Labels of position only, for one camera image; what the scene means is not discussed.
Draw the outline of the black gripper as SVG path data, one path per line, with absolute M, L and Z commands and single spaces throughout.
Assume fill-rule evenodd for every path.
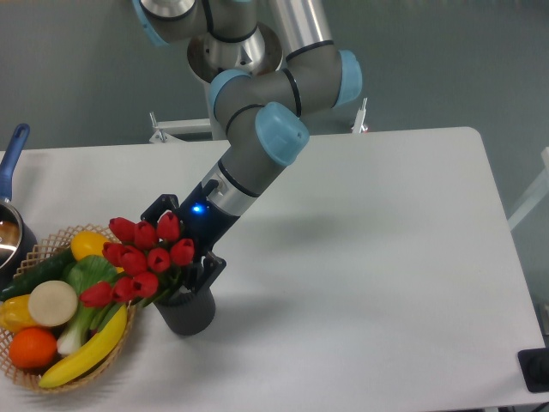
M 194 260 L 183 269 L 182 286 L 193 294 L 209 289 L 226 268 L 226 260 L 211 250 L 238 217 L 216 206 L 213 195 L 220 182 L 199 183 L 182 202 L 174 194 L 162 194 L 141 214 L 140 220 L 157 223 L 167 211 L 173 211 L 183 223 L 183 237 L 194 244 Z

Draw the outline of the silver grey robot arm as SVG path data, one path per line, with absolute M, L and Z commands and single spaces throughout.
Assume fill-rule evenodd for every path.
M 225 268 L 214 244 L 297 158 L 309 140 L 302 116 L 356 99 L 363 76 L 357 58 L 335 45 L 321 2 L 272 1 L 279 57 L 260 73 L 268 49 L 253 1 L 136 1 L 136 16 L 156 45 L 204 43 L 210 120 L 228 150 L 183 201 L 164 195 L 145 213 L 170 209 L 195 244 L 183 280 L 198 293 Z

